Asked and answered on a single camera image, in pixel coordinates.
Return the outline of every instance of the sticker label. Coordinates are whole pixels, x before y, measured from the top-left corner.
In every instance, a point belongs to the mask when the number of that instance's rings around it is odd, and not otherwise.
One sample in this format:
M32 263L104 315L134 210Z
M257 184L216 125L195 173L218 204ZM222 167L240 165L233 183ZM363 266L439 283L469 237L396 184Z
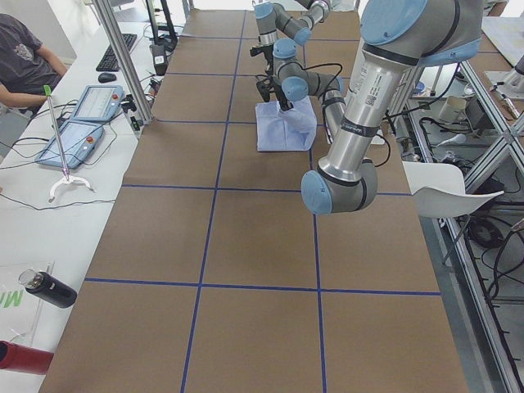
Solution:
M391 75L380 72L369 74L368 70L364 70L363 67L363 71L360 73L361 79L358 82L360 87L359 103L375 109L384 101L387 88L391 83Z

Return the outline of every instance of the red bottle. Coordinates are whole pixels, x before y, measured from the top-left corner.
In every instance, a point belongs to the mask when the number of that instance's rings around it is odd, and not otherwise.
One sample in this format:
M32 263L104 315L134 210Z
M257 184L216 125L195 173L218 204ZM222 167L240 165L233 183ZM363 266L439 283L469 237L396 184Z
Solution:
M53 354L28 346L19 346L0 341L0 369L44 375L49 368Z

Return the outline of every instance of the white table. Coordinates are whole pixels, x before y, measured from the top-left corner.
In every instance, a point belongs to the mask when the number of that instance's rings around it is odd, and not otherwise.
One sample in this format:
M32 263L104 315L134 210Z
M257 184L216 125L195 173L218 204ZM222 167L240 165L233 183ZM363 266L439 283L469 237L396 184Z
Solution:
M149 39L143 37L143 23L122 23L123 33L138 35L131 58L140 79L154 73ZM98 72L95 67L102 58L109 44L102 28L95 34L90 45L81 53L70 67L60 84L52 94L53 105L64 104L78 99L86 85L98 84ZM148 79L142 86L147 86ZM111 84L120 84L129 92L124 76L117 73L117 80ZM38 117L29 124L22 137L50 138L53 135L49 114ZM81 165L72 174L86 178L96 192L89 191L83 185L60 186L53 203L48 203L49 190L63 174L61 169L50 166L30 164L14 169L0 169L0 187L3 194L37 207L59 206L75 201L114 200L120 189L122 177L137 146L137 138L126 118L121 115L113 122L117 139L111 148L94 165ZM105 134L87 162L96 160L113 139L114 134L105 126ZM21 142L16 149L28 156L43 148L43 144L25 144ZM0 168L6 168L32 161L18 156L11 151ZM52 275L79 290L102 230L106 224L112 203L97 203L84 206L71 206L58 210L36 211L0 197L0 220L2 236L0 264L54 263ZM33 347L54 352L67 319L69 309L59 309L43 302L42 312L34 335ZM0 391L16 393L34 393L38 391L43 376L14 373L0 370Z

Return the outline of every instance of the folded shirt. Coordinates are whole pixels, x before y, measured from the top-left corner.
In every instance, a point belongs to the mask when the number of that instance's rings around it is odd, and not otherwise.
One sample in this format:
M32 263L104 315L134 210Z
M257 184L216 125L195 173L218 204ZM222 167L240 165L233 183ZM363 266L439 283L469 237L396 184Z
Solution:
M317 117L309 97L281 111L278 101L257 104L258 151L307 151L317 133Z

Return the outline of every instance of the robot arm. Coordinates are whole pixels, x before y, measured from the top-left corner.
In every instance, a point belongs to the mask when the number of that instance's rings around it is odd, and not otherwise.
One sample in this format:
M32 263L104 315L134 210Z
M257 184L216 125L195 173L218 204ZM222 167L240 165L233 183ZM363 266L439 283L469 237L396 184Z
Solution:
M298 19L290 16L278 3L261 2L255 5L256 24L262 45L277 40L277 29L304 46L316 24L324 22L331 13L331 0L296 0L308 11Z
M361 24L364 65L348 106L344 108L334 90L320 98L328 125L337 131L317 170L302 179L302 198L312 212L360 210L373 201L377 175L365 154L402 74L413 66L440 66L473 57L481 41L482 4L482 0L370 0Z
M259 44L251 49L251 56L261 53L267 62L266 77L256 84L260 96L269 102L270 94L275 93L283 111L293 107L291 101L282 92L280 84L273 80L273 45L278 39L277 30L295 40L299 45L305 45L311 36L311 30L316 24L324 22L331 12L331 0L296 0L308 11L298 19L291 17L284 7L278 3L259 0L255 4L256 24L259 30Z

